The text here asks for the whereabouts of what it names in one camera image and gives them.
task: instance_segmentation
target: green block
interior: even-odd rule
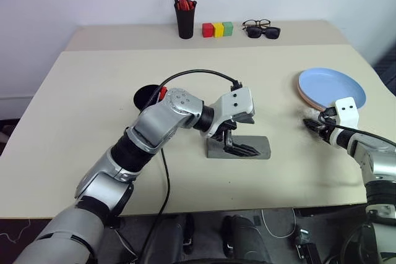
[[[223,22],[224,34],[223,36],[231,36],[233,34],[234,25],[232,22]]]

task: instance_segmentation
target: colored block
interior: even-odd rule
[[[215,27],[215,32],[214,32],[213,36],[214,37],[222,37],[224,34],[223,23],[213,23],[213,27]]]
[[[202,36],[203,37],[212,37],[214,32],[214,27],[212,23],[203,23],[202,24]]]
[[[223,22],[224,34],[223,36],[231,36],[233,34],[234,25],[232,22]]]

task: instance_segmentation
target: red block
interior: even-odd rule
[[[213,37],[214,31],[215,31],[215,27],[213,27],[212,23],[202,24],[202,35],[204,37]]]

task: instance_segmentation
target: white wall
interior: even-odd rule
[[[197,0],[196,21],[326,19],[375,62],[396,39],[396,0]],[[170,23],[173,0],[0,0],[0,96],[32,95],[78,25]]]

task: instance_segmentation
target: table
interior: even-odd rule
[[[276,46],[264,37],[253,43],[240,28],[235,28],[229,40],[205,40],[196,33],[186,44],[171,25],[158,25],[157,31],[145,36],[140,26],[126,26],[124,31],[120,27],[79,30],[0,157],[0,201],[7,206],[1,208],[0,217],[52,217],[72,204],[81,177],[137,117],[133,94],[143,85],[194,68],[224,72],[251,88],[256,123],[238,124],[235,134],[267,136],[272,156],[269,160],[207,159],[198,131],[178,130],[165,146],[171,179],[165,212],[365,202],[355,161],[303,126],[301,120],[309,108],[298,96],[296,81],[302,70],[312,67],[329,67],[352,76],[367,95],[359,127],[391,140],[396,140],[396,99],[336,29],[324,21],[305,25],[312,23],[320,36],[312,33],[296,45],[290,43],[296,40],[298,32],[291,31],[298,31],[297,27],[292,22],[277,24],[285,39],[276,41]],[[321,36],[326,30],[332,32],[328,41]],[[154,49],[148,41],[143,41],[147,49],[133,49],[134,40],[154,36]],[[126,46],[112,48],[120,39]],[[84,40],[92,43],[84,46]],[[210,104],[228,92],[230,84],[213,75],[193,74],[168,86],[185,88]],[[136,181],[123,215],[158,212],[165,193],[165,172],[156,156]]]

